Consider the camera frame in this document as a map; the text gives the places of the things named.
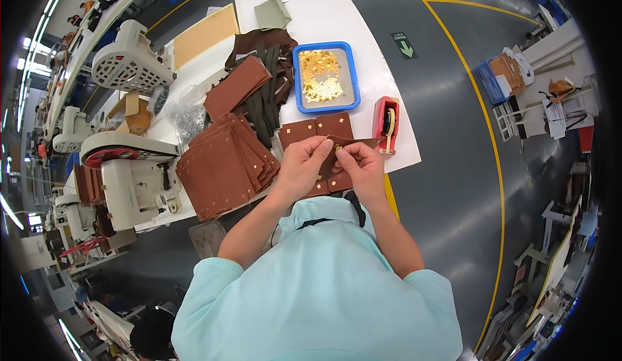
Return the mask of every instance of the white fan guard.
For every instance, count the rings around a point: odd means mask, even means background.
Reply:
[[[91,75],[98,85],[151,96],[156,86],[173,83],[170,56],[151,51],[151,41],[142,33],[146,30],[133,19],[121,24],[116,40],[101,48],[93,60]]]

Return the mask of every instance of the plastic bag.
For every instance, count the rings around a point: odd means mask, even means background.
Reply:
[[[164,103],[168,98],[168,86],[158,85],[154,88],[154,92],[149,98],[149,104],[147,106],[147,111],[154,113],[154,115],[160,114],[162,111],[162,107],[164,107]]]
[[[207,127],[210,118],[203,107],[207,85],[191,85],[184,90],[179,101],[167,103],[165,116],[177,130],[177,140],[186,145]]]
[[[106,130],[117,130],[124,120],[125,110],[118,111],[117,114],[114,114],[108,118],[108,122],[106,122]]]

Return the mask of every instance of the blue plastic crate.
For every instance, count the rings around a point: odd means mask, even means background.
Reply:
[[[315,49],[342,49],[346,52],[346,59],[348,61],[348,70],[350,71],[350,80],[352,81],[352,92],[354,93],[354,103],[347,106],[330,106],[330,107],[317,107],[317,108],[305,108],[302,98],[302,81],[299,80],[300,73],[300,60],[298,54],[301,51],[313,51]],[[294,70],[295,70],[295,90],[296,90],[296,107],[301,113],[325,113],[327,111],[344,111],[352,110],[361,104],[361,93],[358,90],[358,77],[356,77],[356,69],[354,68],[354,56],[352,55],[352,47],[350,44],[344,41],[332,41],[332,42],[317,42],[315,44],[303,44],[294,48],[292,52],[294,57]]]
[[[481,64],[475,69],[475,73],[478,75],[481,83],[484,85],[484,88],[486,89],[486,92],[488,93],[488,97],[490,98],[492,104],[498,105],[499,103],[503,103],[504,101],[508,100],[509,97],[506,98],[503,96],[503,91],[499,86],[499,82],[497,82],[497,78],[494,77],[493,70],[490,69],[490,65],[488,65],[488,62],[494,59],[495,57],[484,61],[484,64]]]

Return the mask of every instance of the brown leather piece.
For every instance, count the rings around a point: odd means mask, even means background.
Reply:
[[[271,78],[272,75],[261,60],[249,56],[205,94],[203,106],[212,118],[229,113]]]
[[[283,150],[287,149],[293,143],[300,142],[304,139],[316,136],[315,121],[306,120],[293,122],[283,125],[283,129],[279,131],[279,139]]]
[[[248,203],[281,167],[242,115],[217,116],[189,145],[176,172],[201,221]]]
[[[354,139],[352,134],[352,125],[350,124],[350,115],[345,111],[343,113],[323,115],[315,118],[315,131],[319,136],[338,136],[342,138]]]
[[[225,62],[225,69],[232,69],[236,66],[236,55],[247,54],[253,52],[257,45],[263,44],[266,49],[275,45],[281,47],[279,59],[277,62],[276,75],[276,94],[274,102],[281,105],[287,101],[289,91],[294,85],[294,60],[292,58],[292,50],[298,46],[298,42],[290,37],[287,30],[273,29],[267,31],[251,30],[245,34],[237,34],[233,44],[233,52]]]
[[[310,197],[316,197],[316,196],[322,196],[322,195],[328,195],[328,194],[329,194],[328,185],[326,184],[325,181],[322,181],[322,182],[315,183],[313,188],[311,188],[311,191],[309,191],[307,195],[304,195],[303,197],[301,197],[301,199],[308,199]]]
[[[380,143],[380,141],[382,141],[385,138],[386,137],[349,139],[349,138],[333,136],[332,134],[328,135],[328,139],[332,139],[333,142],[335,143],[335,146],[333,147],[331,152],[328,154],[328,157],[326,157],[326,160],[324,160],[324,162],[322,163],[322,166],[320,167],[320,172],[318,173],[318,175],[322,176],[322,178],[318,179],[318,181],[324,181],[336,175],[336,173],[333,172],[333,166],[335,166],[335,163],[337,162],[337,155],[335,154],[335,148],[337,146],[344,147],[346,145],[354,144],[357,142],[362,142],[365,145],[369,146],[370,148],[375,149]]]
[[[102,189],[101,170],[74,164],[74,177],[78,198],[83,206],[90,207],[105,203],[106,196]]]
[[[330,193],[343,191],[352,188],[352,179],[347,172],[341,172],[332,178],[326,180],[328,191]]]

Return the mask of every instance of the cardboard box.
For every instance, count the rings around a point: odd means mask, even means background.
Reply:
[[[512,87],[510,95],[517,95],[525,91],[525,81],[516,60],[506,54],[501,54],[489,61],[488,65],[490,65],[495,76],[503,75],[508,80],[509,86]]]
[[[108,113],[108,119],[125,110],[125,120],[117,128],[119,132],[136,134],[147,131],[151,126],[151,113],[147,111],[149,101],[139,98],[138,91],[128,92]]]

